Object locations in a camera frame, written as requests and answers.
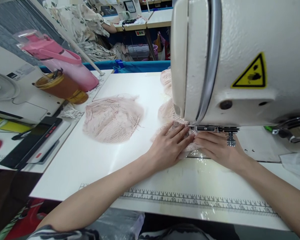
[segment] ruler markings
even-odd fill
[[[81,183],[79,190],[89,185]],[[200,194],[129,188],[119,199],[280,218],[267,202]]]

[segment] sleeve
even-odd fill
[[[96,34],[109,37],[110,34],[104,30],[101,26],[103,23],[111,25],[110,22],[104,19],[99,13],[95,13],[92,9],[88,8],[86,5],[82,5],[81,9],[82,17],[84,18],[87,26]]]
[[[57,232],[51,225],[46,225],[33,232],[27,240],[43,240],[43,239],[58,239],[58,240],[81,240],[81,239],[99,239],[97,231],[88,231],[80,229],[71,232]]]

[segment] worker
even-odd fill
[[[201,150],[208,157],[246,180],[300,237],[298,189],[247,156],[237,139],[236,147],[229,147],[223,133],[200,132],[196,136],[184,138],[189,129],[184,125],[167,134],[172,125],[173,123],[164,128],[148,152],[137,160],[88,185],[60,203],[42,220],[29,239],[48,239],[48,236],[49,239],[84,239],[82,235],[86,235],[88,239],[92,234],[98,239],[96,231],[83,229],[96,221],[127,189],[156,172],[177,164],[180,161],[178,155],[191,142],[203,146]],[[162,238],[158,239],[208,239],[206,234],[194,225],[178,225],[147,235],[160,235]]]
[[[86,4],[57,3],[58,0],[44,0],[42,5],[92,61],[133,61],[122,43],[116,43],[110,50],[98,44],[97,34],[109,37],[110,33],[117,32],[100,13],[95,13]]]

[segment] pink bottle handle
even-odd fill
[[[78,54],[75,54],[74,52],[71,52],[67,49],[63,49],[63,50],[67,51],[68,53],[70,53],[75,58],[74,59],[73,58],[68,58],[68,57],[65,57],[61,54],[50,52],[46,49],[40,49],[39,53],[42,54],[42,55],[45,55],[47,57],[52,57],[52,58],[55,58],[55,59],[58,59],[58,60],[61,60],[61,61],[67,62],[67,63],[71,63],[71,64],[80,65],[82,63],[81,57]]]

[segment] pink lace fabric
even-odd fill
[[[160,81],[161,81],[162,85],[164,86],[165,94],[172,97],[171,69],[164,70],[161,73]],[[174,107],[173,107],[172,98],[170,98],[169,101],[167,101],[166,103],[161,105],[161,107],[159,108],[159,111],[158,111],[158,117],[163,122],[174,121],[173,126],[170,128],[168,133],[173,131],[175,128],[177,128],[181,124],[189,125],[189,122],[185,121],[183,118],[180,118],[176,114]],[[151,138],[151,140],[153,141],[155,139],[155,137],[161,132],[161,130],[168,124],[169,123],[163,125],[160,129],[158,129],[157,132],[155,133],[155,135]],[[185,137],[189,136],[192,133],[197,134],[194,130],[190,129],[188,134]],[[190,143],[182,151],[182,153],[178,156],[178,158],[185,158],[189,154],[189,152],[191,152],[193,150],[197,150],[198,148],[201,148],[201,146],[199,146],[196,143]]]
[[[83,132],[102,143],[121,143],[130,139],[143,108],[135,102],[138,97],[101,98],[86,106]]]

